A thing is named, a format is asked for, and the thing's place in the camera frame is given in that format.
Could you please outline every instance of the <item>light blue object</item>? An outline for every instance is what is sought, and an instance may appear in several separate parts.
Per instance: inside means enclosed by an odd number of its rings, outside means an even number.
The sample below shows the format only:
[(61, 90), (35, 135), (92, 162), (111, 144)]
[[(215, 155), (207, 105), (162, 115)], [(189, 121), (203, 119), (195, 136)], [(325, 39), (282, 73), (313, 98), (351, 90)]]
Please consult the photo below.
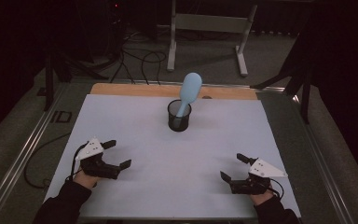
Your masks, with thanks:
[(177, 118), (181, 118), (185, 112), (186, 106), (197, 100), (202, 86), (202, 79), (197, 73), (189, 73), (183, 81), (182, 88), (180, 89), (180, 100), (182, 104), (176, 114)]

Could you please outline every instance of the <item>metal frame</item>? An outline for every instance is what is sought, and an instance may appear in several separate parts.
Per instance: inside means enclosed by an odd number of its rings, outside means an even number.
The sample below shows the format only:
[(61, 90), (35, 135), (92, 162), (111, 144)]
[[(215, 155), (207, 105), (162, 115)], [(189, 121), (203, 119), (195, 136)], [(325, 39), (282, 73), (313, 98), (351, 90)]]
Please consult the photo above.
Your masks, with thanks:
[(254, 21), (257, 5), (252, 5), (248, 18), (234, 17), (216, 17), (205, 15), (191, 15), (176, 13), (176, 0), (172, 0), (172, 17), (171, 17), (171, 44), (168, 54), (167, 70), (173, 71), (175, 67), (176, 54), (176, 29), (201, 30), (201, 31), (217, 31), (242, 34), (241, 44), (235, 47), (237, 53), (238, 65), (240, 67), (241, 76), (248, 76), (243, 50), (251, 31)]
[(30, 159), (31, 155), (36, 148), (37, 143), (39, 142), (40, 138), (42, 137), (44, 131), (48, 127), (48, 123), (51, 120), (57, 103), (59, 102), (60, 98), (64, 94), (66, 87), (69, 84), (61, 83), (57, 92), (55, 94), (55, 101), (52, 102), (52, 105), (49, 107), (47, 112), (44, 112), (42, 117), (37, 122), (34, 130), (32, 131), (31, 135), (28, 137), (28, 140), (25, 142), (19, 156), (16, 160), (11, 164), (10, 168), (7, 170), (5, 177), (3, 178), (0, 184), (0, 211), (4, 206), (7, 197), (10, 195), (11, 191), (13, 190), (14, 186), (19, 179), (22, 170), (25, 167), (25, 164)]
[[(301, 106), (301, 103), (299, 102), (296, 96), (293, 98), (292, 106), (295, 110), (298, 110), (298, 108)], [(317, 141), (315, 139), (311, 127), (309, 126), (309, 124), (305, 123), (301, 113), (296, 113), (296, 114), (297, 114), (296, 119), (303, 126), (306, 135), (308, 137), (308, 140), (310, 141), (310, 149), (311, 149), (310, 154), (312, 155), (312, 158), (316, 163), (316, 167), (319, 171), (322, 181), (324, 182), (324, 185), (326, 187), (332, 205), (336, 209), (339, 222), (342, 224), (355, 223), (351, 216), (351, 212), (349, 211), (349, 208), (342, 197), (341, 191), (333, 175), (331, 174), (327, 162), (324, 159), (324, 155), (317, 144)]]

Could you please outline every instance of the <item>black mesh cup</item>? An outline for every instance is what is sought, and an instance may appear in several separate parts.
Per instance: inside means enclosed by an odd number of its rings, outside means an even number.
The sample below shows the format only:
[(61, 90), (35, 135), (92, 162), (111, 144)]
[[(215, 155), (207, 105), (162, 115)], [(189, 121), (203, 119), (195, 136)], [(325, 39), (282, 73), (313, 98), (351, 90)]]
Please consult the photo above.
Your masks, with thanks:
[(181, 118), (176, 117), (181, 104), (181, 100), (174, 100), (168, 104), (168, 126), (178, 133), (187, 129), (191, 113), (191, 105), (187, 105), (183, 116)]

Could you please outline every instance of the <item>black sleeve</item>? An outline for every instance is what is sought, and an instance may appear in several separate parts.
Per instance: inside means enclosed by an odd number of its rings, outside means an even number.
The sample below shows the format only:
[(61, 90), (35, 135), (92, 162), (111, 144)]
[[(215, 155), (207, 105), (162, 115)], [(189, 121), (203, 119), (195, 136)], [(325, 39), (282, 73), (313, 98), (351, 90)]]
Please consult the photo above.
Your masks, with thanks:
[(77, 222), (81, 205), (90, 197), (91, 190), (66, 181), (57, 197), (47, 199), (36, 213), (33, 224), (72, 224)]
[(298, 224), (298, 218), (291, 209), (284, 209), (277, 197), (255, 206), (259, 224)]

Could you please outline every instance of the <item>hand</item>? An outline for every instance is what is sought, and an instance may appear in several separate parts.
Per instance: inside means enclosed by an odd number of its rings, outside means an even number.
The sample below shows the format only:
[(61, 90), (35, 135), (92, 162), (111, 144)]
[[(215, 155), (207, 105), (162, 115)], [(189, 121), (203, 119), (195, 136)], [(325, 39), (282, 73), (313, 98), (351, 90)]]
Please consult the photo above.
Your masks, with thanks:
[(252, 200), (252, 202), (254, 203), (255, 206), (258, 206), (266, 201), (268, 201), (269, 199), (271, 199), (274, 196), (274, 194), (272, 193), (272, 191), (270, 191), (269, 189), (266, 190), (266, 192), (264, 192), (264, 194), (257, 194), (257, 195), (250, 195), (250, 198)]
[(98, 176), (86, 175), (83, 170), (80, 170), (76, 174), (76, 176), (74, 178), (74, 182), (76, 182), (77, 184), (79, 184), (87, 189), (92, 189), (100, 179), (101, 178)]

